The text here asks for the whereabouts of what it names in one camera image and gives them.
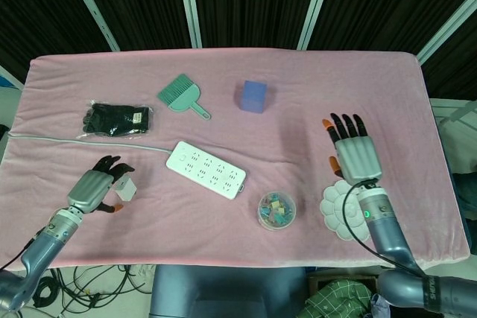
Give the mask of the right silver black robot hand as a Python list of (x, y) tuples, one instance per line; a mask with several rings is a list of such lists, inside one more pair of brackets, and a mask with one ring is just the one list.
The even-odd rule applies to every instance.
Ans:
[(378, 182), (382, 166), (372, 138), (362, 118), (353, 114), (330, 114), (322, 124), (335, 148), (336, 155), (329, 158), (335, 175), (350, 185), (360, 182)]

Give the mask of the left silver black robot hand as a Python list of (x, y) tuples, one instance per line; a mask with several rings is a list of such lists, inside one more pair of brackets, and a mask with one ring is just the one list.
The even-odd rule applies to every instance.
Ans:
[(68, 193), (68, 204), (83, 214), (95, 211), (109, 214), (120, 211), (122, 204), (114, 206), (104, 203), (104, 198), (118, 180), (135, 171), (125, 163), (117, 164), (120, 156), (104, 156), (92, 169), (88, 170)]

